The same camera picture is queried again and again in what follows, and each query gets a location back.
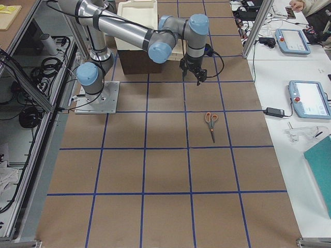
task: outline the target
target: human hand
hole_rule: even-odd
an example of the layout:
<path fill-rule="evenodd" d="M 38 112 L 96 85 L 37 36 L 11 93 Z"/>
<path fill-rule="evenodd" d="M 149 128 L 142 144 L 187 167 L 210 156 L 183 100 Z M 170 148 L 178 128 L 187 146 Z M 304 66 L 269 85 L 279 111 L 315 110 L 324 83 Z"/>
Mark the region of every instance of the human hand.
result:
<path fill-rule="evenodd" d="M 295 0 L 291 0 L 290 1 L 290 6 L 292 7 L 292 10 L 295 12 L 300 12 L 304 9 L 305 7 L 305 3 L 304 2 L 300 2 L 300 1 L 295 1 Z"/>

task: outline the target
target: person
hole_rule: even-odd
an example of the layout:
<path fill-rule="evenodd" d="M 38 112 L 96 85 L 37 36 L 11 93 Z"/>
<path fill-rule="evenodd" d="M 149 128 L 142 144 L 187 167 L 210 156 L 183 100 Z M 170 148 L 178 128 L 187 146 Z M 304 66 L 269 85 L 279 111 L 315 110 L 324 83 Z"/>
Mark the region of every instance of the person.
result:
<path fill-rule="evenodd" d="M 331 0 L 291 0 L 290 6 L 295 12 L 304 14 L 310 26 L 320 33 L 328 21 L 331 21 Z"/>

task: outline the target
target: black round object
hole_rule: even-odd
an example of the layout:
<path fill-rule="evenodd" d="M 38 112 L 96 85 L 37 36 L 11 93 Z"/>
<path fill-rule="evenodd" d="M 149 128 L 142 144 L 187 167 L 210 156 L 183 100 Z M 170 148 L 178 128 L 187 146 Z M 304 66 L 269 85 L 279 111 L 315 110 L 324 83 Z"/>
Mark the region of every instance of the black round object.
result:
<path fill-rule="evenodd" d="M 35 107 L 22 110 L 19 115 L 19 123 L 23 128 L 34 128 L 39 125 L 42 115 Z"/>

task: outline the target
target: teal mat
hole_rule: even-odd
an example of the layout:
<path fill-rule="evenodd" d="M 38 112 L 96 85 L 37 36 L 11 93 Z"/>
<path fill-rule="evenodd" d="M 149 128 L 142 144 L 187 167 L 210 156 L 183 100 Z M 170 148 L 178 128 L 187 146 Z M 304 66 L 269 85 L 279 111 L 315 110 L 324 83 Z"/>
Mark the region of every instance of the teal mat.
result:
<path fill-rule="evenodd" d="M 326 137 L 306 151 L 305 158 L 314 173 L 331 218 L 331 137 Z"/>

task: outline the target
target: tablet screen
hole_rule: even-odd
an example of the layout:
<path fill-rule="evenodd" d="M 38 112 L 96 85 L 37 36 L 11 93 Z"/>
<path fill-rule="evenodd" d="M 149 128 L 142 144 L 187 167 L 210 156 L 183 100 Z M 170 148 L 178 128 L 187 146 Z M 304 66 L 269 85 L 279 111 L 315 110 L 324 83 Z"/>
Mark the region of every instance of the tablet screen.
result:
<path fill-rule="evenodd" d="M 305 51 L 306 47 L 302 41 L 299 31 L 295 30 L 282 30 L 281 31 L 286 46 L 289 50 L 293 51 Z"/>
<path fill-rule="evenodd" d="M 318 84 L 296 83 L 296 87 L 306 115 L 329 115 Z"/>

